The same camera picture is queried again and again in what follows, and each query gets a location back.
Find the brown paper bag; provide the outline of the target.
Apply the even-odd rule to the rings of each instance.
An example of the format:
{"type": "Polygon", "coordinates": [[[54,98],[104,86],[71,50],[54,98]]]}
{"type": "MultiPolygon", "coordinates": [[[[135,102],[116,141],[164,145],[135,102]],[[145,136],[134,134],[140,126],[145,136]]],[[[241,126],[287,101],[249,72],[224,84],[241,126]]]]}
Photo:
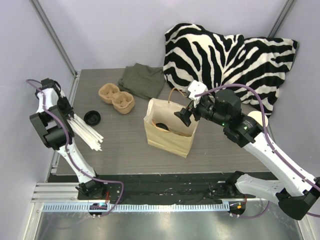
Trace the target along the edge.
{"type": "Polygon", "coordinates": [[[152,98],[148,102],[146,115],[143,118],[147,143],[159,149],[181,157],[187,157],[192,147],[198,122],[191,115],[189,127],[174,115],[183,108],[182,105],[167,100],[152,98]],[[157,123],[168,126],[169,131],[156,127],[157,123]]]}

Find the brown pulp cup carrier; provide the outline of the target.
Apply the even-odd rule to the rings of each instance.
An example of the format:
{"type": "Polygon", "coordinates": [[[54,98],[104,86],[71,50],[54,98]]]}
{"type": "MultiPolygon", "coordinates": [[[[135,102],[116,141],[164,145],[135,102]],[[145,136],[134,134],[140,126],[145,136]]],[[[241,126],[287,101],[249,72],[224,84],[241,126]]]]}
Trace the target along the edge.
{"type": "Polygon", "coordinates": [[[98,95],[106,104],[113,105],[114,109],[119,113],[128,114],[135,106],[135,99],[132,94],[121,91],[119,87],[113,83],[103,85],[98,95]]]}

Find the black plastic cup lid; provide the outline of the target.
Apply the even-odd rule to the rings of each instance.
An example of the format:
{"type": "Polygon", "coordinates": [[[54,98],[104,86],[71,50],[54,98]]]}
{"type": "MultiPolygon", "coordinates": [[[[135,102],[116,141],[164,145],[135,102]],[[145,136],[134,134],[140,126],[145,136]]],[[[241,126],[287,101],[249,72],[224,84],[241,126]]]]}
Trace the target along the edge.
{"type": "Polygon", "coordinates": [[[159,122],[159,123],[156,123],[155,126],[156,126],[157,128],[162,129],[162,130],[169,131],[168,126],[167,126],[166,124],[164,124],[164,123],[160,123],[160,122],[159,122]]]}

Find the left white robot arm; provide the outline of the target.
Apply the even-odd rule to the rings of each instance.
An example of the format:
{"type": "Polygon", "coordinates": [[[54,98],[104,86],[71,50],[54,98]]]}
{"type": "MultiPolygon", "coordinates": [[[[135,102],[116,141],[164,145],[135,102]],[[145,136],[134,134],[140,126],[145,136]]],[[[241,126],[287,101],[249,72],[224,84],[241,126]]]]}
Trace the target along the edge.
{"type": "Polygon", "coordinates": [[[29,120],[43,144],[60,154],[77,176],[79,193],[97,200],[106,193],[106,185],[99,179],[96,171],[86,162],[75,143],[75,134],[89,133],[91,127],[81,123],[74,131],[71,124],[76,123],[76,114],[60,84],[50,78],[41,81],[27,79],[35,88],[38,99],[36,113],[29,120]]]}

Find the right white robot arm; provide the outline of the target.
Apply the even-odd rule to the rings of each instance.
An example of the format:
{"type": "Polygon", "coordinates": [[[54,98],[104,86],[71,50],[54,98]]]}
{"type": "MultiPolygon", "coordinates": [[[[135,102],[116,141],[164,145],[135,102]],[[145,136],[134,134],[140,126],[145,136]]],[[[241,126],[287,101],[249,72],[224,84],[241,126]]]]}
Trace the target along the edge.
{"type": "Polygon", "coordinates": [[[252,117],[242,113],[241,100],[230,89],[219,90],[214,100],[204,95],[197,104],[174,113],[187,127],[191,117],[204,118],[223,127],[226,137],[260,160],[277,178],[272,182],[235,171],[226,180],[226,193],[233,198],[252,195],[274,204],[294,220],[302,220],[320,197],[320,179],[307,176],[291,159],[271,142],[268,133],[252,117]]]}

